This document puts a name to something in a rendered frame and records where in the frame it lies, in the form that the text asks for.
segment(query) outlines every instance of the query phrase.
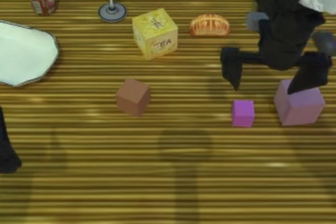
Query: croissant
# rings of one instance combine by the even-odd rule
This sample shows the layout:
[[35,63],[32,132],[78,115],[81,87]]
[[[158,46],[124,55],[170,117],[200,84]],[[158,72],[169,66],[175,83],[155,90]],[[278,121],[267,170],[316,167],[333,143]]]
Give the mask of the croissant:
[[229,32],[229,22],[217,14],[199,15],[190,23],[190,33],[192,36],[225,37]]

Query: wooden surface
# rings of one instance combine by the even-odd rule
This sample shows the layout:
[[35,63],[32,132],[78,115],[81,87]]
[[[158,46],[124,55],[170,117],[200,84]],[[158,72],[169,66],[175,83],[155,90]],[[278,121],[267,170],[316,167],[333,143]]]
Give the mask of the wooden surface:
[[[0,19],[49,31],[61,48],[42,81],[0,86],[24,163],[0,178],[0,223],[336,223],[334,69],[318,123],[281,127],[272,98],[295,70],[245,66],[239,92],[221,78],[220,47],[257,50],[245,30],[251,0],[115,0],[129,12],[118,24],[98,17],[107,1],[59,0],[39,17],[29,0],[0,0]],[[180,29],[179,50],[145,61],[131,18],[160,7]],[[203,13],[226,17],[231,35],[192,38],[189,22]],[[336,31],[327,20],[321,29]],[[116,108],[125,78],[152,88],[140,119]],[[234,99],[255,101],[252,128],[231,127]]]

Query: bread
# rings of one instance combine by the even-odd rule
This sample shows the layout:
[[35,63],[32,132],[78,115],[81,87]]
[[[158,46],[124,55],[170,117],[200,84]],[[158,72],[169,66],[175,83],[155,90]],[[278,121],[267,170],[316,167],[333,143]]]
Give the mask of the bread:
[[229,22],[217,14],[203,14],[190,23],[192,36],[225,37],[230,32]]

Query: magenta cube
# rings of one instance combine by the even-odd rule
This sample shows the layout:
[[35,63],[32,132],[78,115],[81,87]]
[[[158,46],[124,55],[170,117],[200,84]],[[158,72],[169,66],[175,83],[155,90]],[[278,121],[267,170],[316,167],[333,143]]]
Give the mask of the magenta cube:
[[283,126],[314,123],[321,114],[325,101],[319,88],[287,94],[291,80],[282,80],[274,97]]
[[254,117],[254,101],[235,100],[233,102],[232,126],[251,127]]

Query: stand base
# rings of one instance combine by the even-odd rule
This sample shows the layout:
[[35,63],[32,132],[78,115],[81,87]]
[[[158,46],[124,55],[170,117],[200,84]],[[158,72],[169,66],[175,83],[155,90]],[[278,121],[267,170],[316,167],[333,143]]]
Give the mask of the stand base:
[[105,4],[99,8],[98,14],[102,21],[116,23],[122,21],[126,17],[127,10],[126,7],[119,3],[114,4],[114,9],[110,8],[110,4]]

